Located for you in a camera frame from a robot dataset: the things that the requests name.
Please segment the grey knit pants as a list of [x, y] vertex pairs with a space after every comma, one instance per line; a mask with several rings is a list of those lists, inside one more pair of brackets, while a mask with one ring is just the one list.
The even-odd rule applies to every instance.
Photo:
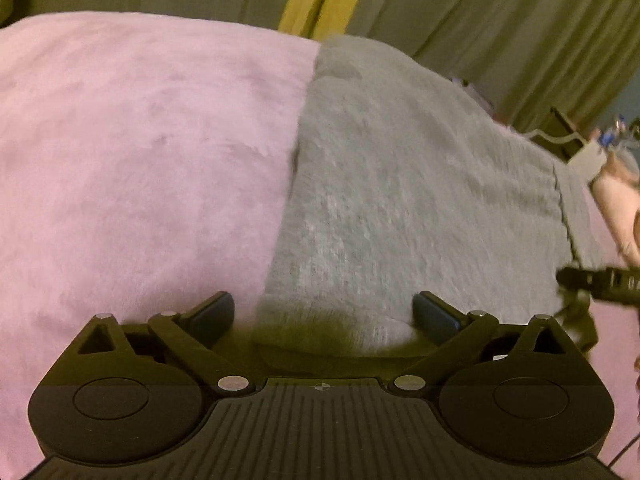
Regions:
[[603, 262], [573, 170], [382, 42], [322, 44], [294, 166], [257, 307], [263, 347], [424, 356], [418, 292], [524, 323], [564, 308], [559, 268]]

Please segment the pink plush toy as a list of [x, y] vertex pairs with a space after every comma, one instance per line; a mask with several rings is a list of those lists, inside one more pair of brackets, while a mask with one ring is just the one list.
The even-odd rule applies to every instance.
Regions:
[[639, 267], [639, 174], [620, 156], [606, 154], [606, 161], [590, 184], [591, 193], [626, 265]]

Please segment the pink fleece blanket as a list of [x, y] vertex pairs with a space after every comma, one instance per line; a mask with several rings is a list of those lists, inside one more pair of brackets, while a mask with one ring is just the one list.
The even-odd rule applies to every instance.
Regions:
[[[325, 375], [408, 359], [300, 354], [254, 338], [321, 46], [135, 13], [47, 14], [2, 30], [3, 478], [40, 462], [28, 399], [100, 312], [140, 322], [226, 290], [238, 310], [219, 349], [231, 359]], [[601, 266], [619, 263], [585, 191]]]

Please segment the red and white object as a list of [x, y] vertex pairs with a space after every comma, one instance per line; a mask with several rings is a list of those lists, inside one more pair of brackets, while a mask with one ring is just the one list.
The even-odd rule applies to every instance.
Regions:
[[450, 77], [449, 80], [461, 88], [476, 104], [478, 104], [489, 116], [496, 114], [495, 104], [480, 91], [472, 82], [458, 77]]

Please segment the grey-green curtain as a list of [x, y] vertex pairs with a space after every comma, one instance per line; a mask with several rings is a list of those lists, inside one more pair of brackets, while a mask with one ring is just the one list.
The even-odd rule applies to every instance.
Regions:
[[[1, 17], [145, 12], [278, 29], [287, 1], [1, 0]], [[358, 0], [344, 34], [471, 81], [518, 127], [552, 105], [589, 125], [639, 71], [639, 0]]]

